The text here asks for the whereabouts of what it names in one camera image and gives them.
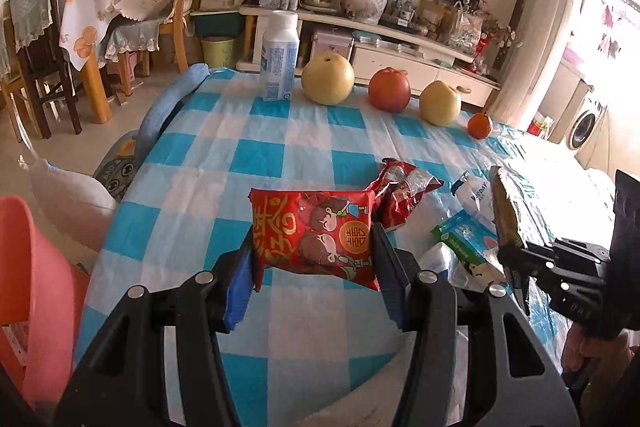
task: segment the white bottle cap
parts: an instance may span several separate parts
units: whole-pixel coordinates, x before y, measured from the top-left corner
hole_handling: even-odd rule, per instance
[[[276,10],[269,15],[269,30],[271,32],[295,29],[297,26],[298,14],[295,12]]]

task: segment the red vase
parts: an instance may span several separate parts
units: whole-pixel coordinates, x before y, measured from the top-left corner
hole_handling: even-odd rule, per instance
[[[482,53],[484,47],[489,43],[489,39],[480,39],[478,44],[476,44],[476,48],[474,49],[474,57],[478,57],[479,54]]]

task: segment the tangerine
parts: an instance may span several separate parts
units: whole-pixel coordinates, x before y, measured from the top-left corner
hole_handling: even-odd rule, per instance
[[[476,113],[466,123],[466,131],[478,140],[487,138],[494,130],[494,123],[483,112]]]

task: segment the metal screw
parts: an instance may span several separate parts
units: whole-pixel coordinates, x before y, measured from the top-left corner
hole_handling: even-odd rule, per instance
[[[500,298],[507,295],[507,290],[505,290],[499,284],[492,284],[491,286],[489,286],[489,293],[491,293],[491,295],[493,295],[494,297]]]
[[[431,270],[422,270],[418,273],[418,279],[425,284],[433,284],[438,280],[438,276]]]
[[[196,283],[209,284],[213,280],[213,274],[211,272],[200,272],[196,275]]]
[[[132,286],[127,292],[130,299],[140,299],[145,294],[144,286]]]

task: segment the gold circle emblem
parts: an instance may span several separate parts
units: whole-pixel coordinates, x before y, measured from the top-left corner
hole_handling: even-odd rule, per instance
[[[340,242],[349,253],[363,253],[369,248],[369,227],[360,221],[345,223],[340,229]]]

